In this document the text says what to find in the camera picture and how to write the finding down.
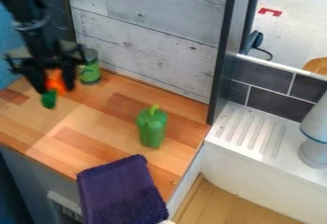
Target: gray tile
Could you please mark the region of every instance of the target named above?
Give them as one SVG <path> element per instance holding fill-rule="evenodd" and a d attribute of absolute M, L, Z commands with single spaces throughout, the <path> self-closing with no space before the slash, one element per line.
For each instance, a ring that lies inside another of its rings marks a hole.
<path fill-rule="evenodd" d="M 253 63 L 246 60 L 235 60 L 232 79 L 262 88 L 287 94 L 293 73 Z"/>
<path fill-rule="evenodd" d="M 252 87 L 248 106 L 301 122 L 314 105 L 306 101 Z"/>
<path fill-rule="evenodd" d="M 229 100 L 245 105 L 249 86 L 240 82 L 231 81 L 229 84 Z"/>
<path fill-rule="evenodd" d="M 291 96 L 317 102 L 327 90 L 327 81 L 296 75 Z"/>

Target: green pepper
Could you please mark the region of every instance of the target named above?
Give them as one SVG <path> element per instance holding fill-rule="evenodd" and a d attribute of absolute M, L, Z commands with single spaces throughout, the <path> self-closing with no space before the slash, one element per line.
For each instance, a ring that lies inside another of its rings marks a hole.
<path fill-rule="evenodd" d="M 159 105 L 154 104 L 143 109 L 137 118 L 140 141 L 144 146 L 159 148 L 164 141 L 167 115 L 158 109 Z"/>

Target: purple cloth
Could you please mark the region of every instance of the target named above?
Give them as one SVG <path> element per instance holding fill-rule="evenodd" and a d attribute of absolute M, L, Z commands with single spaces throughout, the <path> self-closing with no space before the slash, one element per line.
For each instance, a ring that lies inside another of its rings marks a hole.
<path fill-rule="evenodd" d="M 141 155 L 86 169 L 77 183 L 84 224 L 154 224 L 168 218 Z"/>

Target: wooden table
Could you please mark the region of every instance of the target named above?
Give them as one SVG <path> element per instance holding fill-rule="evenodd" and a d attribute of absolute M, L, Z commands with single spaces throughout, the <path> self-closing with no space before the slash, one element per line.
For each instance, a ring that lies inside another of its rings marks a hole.
<path fill-rule="evenodd" d="M 168 200 L 204 140 L 207 105 L 114 74 L 96 86 L 77 85 L 47 110 L 22 78 L 0 91 L 0 142 L 76 179 L 80 171 L 142 154 Z M 135 125 L 142 108 L 158 103 L 168 113 L 160 149 L 142 146 Z"/>

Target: orange object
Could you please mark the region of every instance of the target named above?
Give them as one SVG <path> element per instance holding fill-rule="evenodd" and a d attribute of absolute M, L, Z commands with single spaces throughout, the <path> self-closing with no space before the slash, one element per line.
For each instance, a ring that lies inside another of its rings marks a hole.
<path fill-rule="evenodd" d="M 327 57 L 316 58 L 308 61 L 303 66 L 303 70 L 327 76 Z"/>
<path fill-rule="evenodd" d="M 52 71 L 46 81 L 47 90 L 55 90 L 59 95 L 67 93 L 65 82 L 61 77 L 61 70 L 55 69 Z"/>

